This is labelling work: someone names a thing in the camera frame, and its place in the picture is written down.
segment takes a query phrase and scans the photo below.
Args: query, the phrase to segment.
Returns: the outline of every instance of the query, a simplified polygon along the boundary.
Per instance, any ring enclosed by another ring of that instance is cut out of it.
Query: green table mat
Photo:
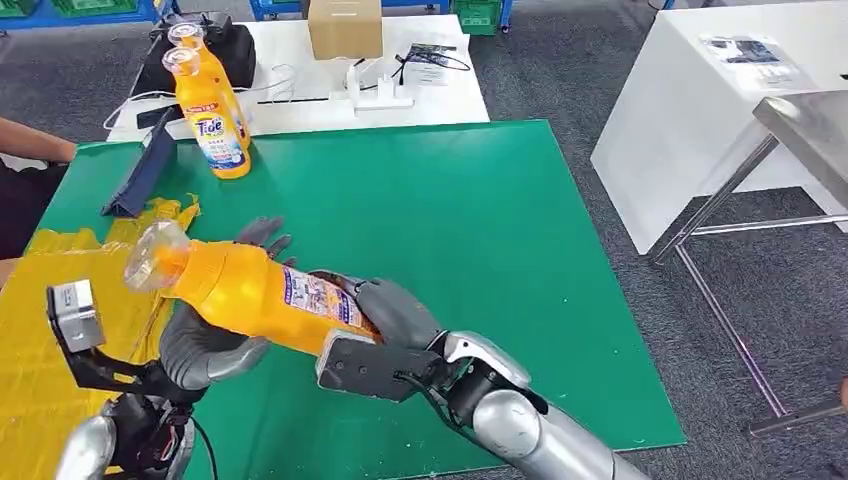
[[[545,121],[282,134],[254,139],[253,169],[219,181],[193,142],[155,195],[200,196],[189,233],[232,238],[284,215],[302,270],[404,285],[452,330],[477,331],[532,385],[615,449],[685,438]],[[81,149],[40,227],[90,227],[138,144]],[[500,462],[403,404],[328,392],[314,358],[273,348],[210,388],[196,417],[222,479],[393,478]],[[209,478],[197,439],[187,478]]]

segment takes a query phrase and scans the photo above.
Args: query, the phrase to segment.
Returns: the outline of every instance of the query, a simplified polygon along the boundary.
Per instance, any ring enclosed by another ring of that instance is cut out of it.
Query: bottle label
[[[214,112],[198,113],[191,117],[191,128],[197,144],[206,155],[209,167],[216,170],[228,170],[245,162],[236,132],[227,129],[224,122],[224,117]]]
[[[362,313],[356,302],[344,290],[332,283],[283,267],[286,305],[330,317],[352,327],[362,327]]]
[[[233,117],[233,121],[236,122],[236,130],[238,131],[239,138],[247,138],[247,129],[241,122],[241,111],[238,108],[233,108],[230,111],[230,115]]]

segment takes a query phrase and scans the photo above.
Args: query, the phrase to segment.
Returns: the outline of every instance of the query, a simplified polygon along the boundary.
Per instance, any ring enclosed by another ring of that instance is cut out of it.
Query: tide logo
[[[217,115],[195,118],[194,127],[201,137],[220,137],[224,134],[224,120]]]

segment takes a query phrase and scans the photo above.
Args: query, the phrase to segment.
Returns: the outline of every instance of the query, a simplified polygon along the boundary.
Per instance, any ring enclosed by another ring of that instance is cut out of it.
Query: bottle cap
[[[173,220],[153,223],[136,243],[124,268],[124,283],[151,291],[177,282],[188,263],[191,240]]]
[[[168,30],[168,40],[178,47],[200,49],[203,44],[203,28],[196,23],[178,23]]]
[[[196,75],[200,71],[200,55],[186,47],[174,47],[162,55],[162,65],[174,75]]]

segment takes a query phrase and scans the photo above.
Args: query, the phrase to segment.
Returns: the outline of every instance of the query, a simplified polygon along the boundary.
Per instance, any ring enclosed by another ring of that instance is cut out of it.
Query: orange bottle
[[[247,131],[247,122],[242,114],[238,99],[233,86],[227,77],[227,71],[218,57],[209,51],[203,41],[205,34],[203,28],[196,23],[178,23],[168,30],[168,40],[177,47],[191,48],[200,56],[200,74],[212,77],[219,84],[224,94],[224,103],[230,109],[230,115],[236,123],[239,131],[239,142],[244,150],[250,145],[250,133]]]
[[[247,175],[250,153],[220,84],[200,73],[200,55],[190,48],[172,48],[162,56],[162,65],[174,74],[177,102],[212,173],[222,179]]]
[[[173,221],[151,225],[130,257],[133,289],[163,289],[212,325],[315,356],[334,329],[377,339],[356,302],[336,285],[268,258],[261,247],[189,240]]]

